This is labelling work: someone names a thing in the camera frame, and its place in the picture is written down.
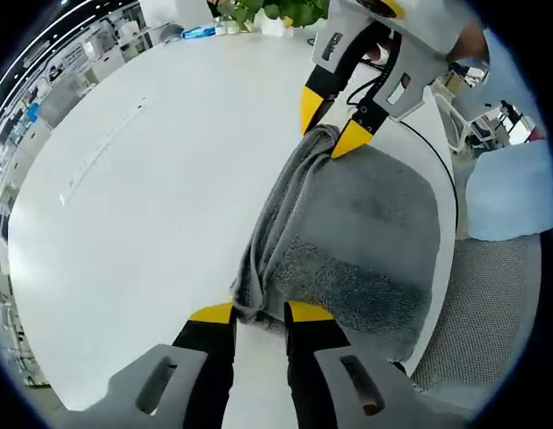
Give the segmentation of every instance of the white tabletop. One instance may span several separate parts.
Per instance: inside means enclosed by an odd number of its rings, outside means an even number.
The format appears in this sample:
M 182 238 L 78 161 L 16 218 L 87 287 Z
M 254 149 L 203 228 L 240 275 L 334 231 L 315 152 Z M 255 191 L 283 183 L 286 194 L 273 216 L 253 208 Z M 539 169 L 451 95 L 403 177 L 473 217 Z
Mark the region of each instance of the white tabletop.
M 300 141 L 310 56 L 305 37 L 156 46 L 54 130 L 13 210 L 10 262 L 30 346 L 66 407 L 99 400 L 112 374 L 171 343 L 195 310 L 229 299 L 264 201 Z M 347 92 L 374 74 L 360 66 Z M 347 118 L 344 95 L 325 121 Z M 430 91 L 407 121 L 450 165 Z M 293 427 L 283 340 L 250 326 L 238 336 L 224 427 L 243 418 Z

